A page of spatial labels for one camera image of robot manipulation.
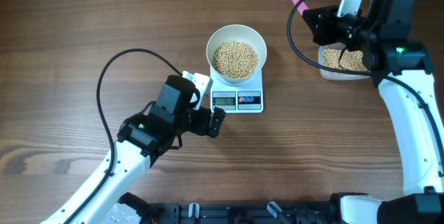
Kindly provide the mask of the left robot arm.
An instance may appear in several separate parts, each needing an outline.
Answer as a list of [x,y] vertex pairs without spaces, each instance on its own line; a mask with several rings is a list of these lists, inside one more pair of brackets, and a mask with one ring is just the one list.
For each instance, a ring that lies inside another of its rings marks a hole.
[[114,150],[47,223],[104,223],[120,209],[120,197],[172,149],[185,132],[217,137],[225,112],[201,105],[212,86],[203,74],[170,75],[149,110],[120,126]]

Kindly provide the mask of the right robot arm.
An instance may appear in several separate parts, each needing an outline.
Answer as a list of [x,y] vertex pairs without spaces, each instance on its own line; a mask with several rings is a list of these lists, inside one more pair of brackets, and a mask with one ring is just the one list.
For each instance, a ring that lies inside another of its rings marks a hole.
[[365,193],[336,193],[338,223],[442,223],[443,123],[434,97],[427,49],[411,41],[415,0],[361,0],[305,10],[315,43],[342,43],[363,53],[363,76],[372,79],[389,111],[403,169],[403,196],[379,200]]

